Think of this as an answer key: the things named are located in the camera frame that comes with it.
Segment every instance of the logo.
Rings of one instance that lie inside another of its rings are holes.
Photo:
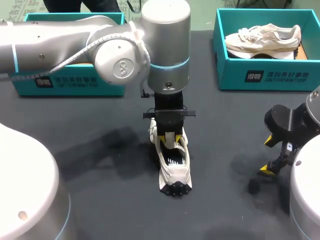
[[[264,75],[264,71],[261,70],[249,70],[246,72],[245,82],[246,83],[260,83],[262,77]]]
[[[121,73],[121,77],[123,77],[124,75],[126,75],[128,72],[128,67],[127,67],[127,63],[125,61],[121,61],[120,62],[120,73]]]
[[[53,88],[54,87],[54,85],[51,82],[50,77],[48,77],[48,76],[37,77],[34,79],[34,82],[38,88]]]

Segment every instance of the shoelace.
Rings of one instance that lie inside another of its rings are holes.
[[[260,26],[253,26],[248,28],[241,28],[238,30],[238,36],[241,39],[241,41],[249,40],[250,42],[257,37],[259,37],[261,34],[257,31]]]

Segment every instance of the black table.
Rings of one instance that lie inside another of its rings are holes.
[[[292,240],[279,184],[263,184],[257,195],[247,184],[280,153],[264,146],[264,114],[275,104],[295,108],[306,94],[220,91],[212,35],[191,34],[184,101],[197,111],[185,120],[193,189],[182,198],[159,191],[150,122],[142,119],[153,100],[140,98],[138,82],[124,98],[89,99],[19,98],[10,82],[1,84],[0,122],[55,156],[80,239]]]

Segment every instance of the white sneaker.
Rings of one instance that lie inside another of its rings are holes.
[[[264,54],[274,59],[295,59],[294,51],[301,43],[301,29],[281,28],[273,24],[239,29],[225,37],[229,53],[243,59]]]
[[[160,161],[159,188],[166,195],[182,196],[192,189],[190,176],[190,157],[188,139],[183,129],[182,137],[178,142],[174,137],[166,137],[166,143],[160,140],[157,134],[157,123],[151,119],[150,141],[155,145]]]

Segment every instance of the teal shoe box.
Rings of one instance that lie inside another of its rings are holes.
[[[299,25],[307,60],[228,57],[225,36],[239,29]],[[308,91],[320,85],[320,23],[307,9],[218,9],[213,51],[221,90]]]
[[[29,13],[25,21],[75,21],[94,15],[107,16],[124,24],[123,13]],[[93,65],[74,64],[45,77],[13,81],[20,96],[114,96],[125,93],[123,85],[111,85],[102,80]]]

